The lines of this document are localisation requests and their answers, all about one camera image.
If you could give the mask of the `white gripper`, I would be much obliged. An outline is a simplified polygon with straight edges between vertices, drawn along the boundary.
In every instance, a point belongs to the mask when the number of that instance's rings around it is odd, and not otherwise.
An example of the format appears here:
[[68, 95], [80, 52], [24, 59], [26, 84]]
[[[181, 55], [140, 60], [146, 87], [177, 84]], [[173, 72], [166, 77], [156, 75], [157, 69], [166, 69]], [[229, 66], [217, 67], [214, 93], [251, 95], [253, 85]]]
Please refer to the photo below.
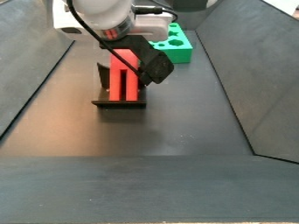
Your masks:
[[[168, 39], [172, 15], [166, 12], [138, 14], [153, 6], [136, 5], [136, 0], [72, 0], [74, 10], [94, 33], [104, 40], [141, 35], [149, 41]], [[53, 28], [69, 39], [89, 41], [92, 36], [70, 14], [66, 0], [52, 0]]]

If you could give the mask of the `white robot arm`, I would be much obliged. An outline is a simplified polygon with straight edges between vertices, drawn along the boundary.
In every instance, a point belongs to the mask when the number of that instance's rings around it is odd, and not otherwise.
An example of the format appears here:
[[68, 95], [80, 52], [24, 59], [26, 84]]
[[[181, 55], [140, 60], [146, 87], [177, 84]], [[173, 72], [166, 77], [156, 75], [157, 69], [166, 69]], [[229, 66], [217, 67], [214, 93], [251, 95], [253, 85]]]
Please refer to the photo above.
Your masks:
[[[149, 41], [168, 39], [173, 20], [165, 8], [136, 4], [136, 0], [70, 0], [88, 27], [106, 41], [141, 35]], [[73, 17], [66, 0], [52, 0], [53, 28], [73, 40], [92, 39]]]

